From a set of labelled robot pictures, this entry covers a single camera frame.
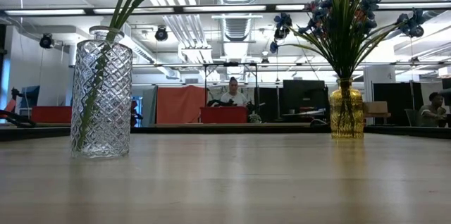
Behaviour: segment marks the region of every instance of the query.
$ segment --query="clear glass vase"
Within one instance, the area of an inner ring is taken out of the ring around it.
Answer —
[[[132,50],[118,42],[123,33],[97,26],[94,37],[77,45],[72,125],[73,157],[114,157],[128,153]]]
[[[330,95],[330,127],[333,139],[364,138],[364,103],[352,80],[338,80],[338,90]]]

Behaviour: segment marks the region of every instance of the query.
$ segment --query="monitor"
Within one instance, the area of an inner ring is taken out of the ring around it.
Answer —
[[[301,107],[328,108],[328,92],[322,80],[284,80],[283,113]]]
[[[32,87],[23,87],[21,94],[22,100],[20,100],[21,108],[32,108],[33,106],[37,106],[37,97],[39,96],[40,86],[32,86]]]

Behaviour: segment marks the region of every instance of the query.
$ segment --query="textured glass vase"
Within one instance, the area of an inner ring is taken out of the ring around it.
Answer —
[[[333,139],[364,138],[364,105],[352,80],[338,80],[338,90],[330,95],[330,127]]]
[[[94,37],[77,45],[70,138],[73,157],[128,153],[132,50],[118,42],[123,33],[92,27]]]

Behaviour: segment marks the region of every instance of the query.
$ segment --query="plant stem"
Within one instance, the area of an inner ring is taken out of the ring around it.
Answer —
[[[117,32],[114,31],[110,31],[106,35],[104,47],[101,50],[100,57],[97,59],[97,64],[95,66],[95,69],[97,69],[97,71],[94,72],[94,79],[91,84],[91,90],[87,94],[88,98],[86,100],[82,115],[82,123],[80,125],[80,138],[76,143],[76,151],[82,151],[83,144],[85,143],[89,121],[92,117],[92,114],[95,112],[95,102],[99,91],[101,91],[101,86],[104,80],[104,70],[106,64],[108,63],[107,54],[111,50],[111,44],[114,43],[114,38],[116,37],[116,35]]]
[[[122,25],[123,25],[122,22],[125,22],[127,20],[128,16],[125,16],[125,15],[127,14],[127,9],[130,6],[130,4],[132,3],[132,1],[133,0],[127,0],[125,2],[125,5],[124,5],[124,7],[123,7],[123,9],[121,11],[121,14],[119,15],[118,19],[115,22],[115,25],[113,26],[114,28],[119,30],[122,27]]]
[[[110,27],[114,27],[114,25],[116,24],[116,20],[118,18],[119,10],[121,9],[123,1],[124,0],[119,0],[118,3],[116,4],[116,9],[114,10],[114,14],[113,14],[113,18],[111,19]]]

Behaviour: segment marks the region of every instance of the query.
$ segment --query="man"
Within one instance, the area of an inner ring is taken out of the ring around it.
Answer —
[[[446,119],[446,110],[442,107],[443,97],[434,92],[429,95],[430,105],[423,105],[419,111],[418,126],[438,127],[438,121]]]
[[[238,92],[238,81],[235,77],[231,77],[228,83],[228,93],[223,94],[221,97],[222,102],[228,102],[232,100],[237,106],[246,106],[247,99],[244,94]]]

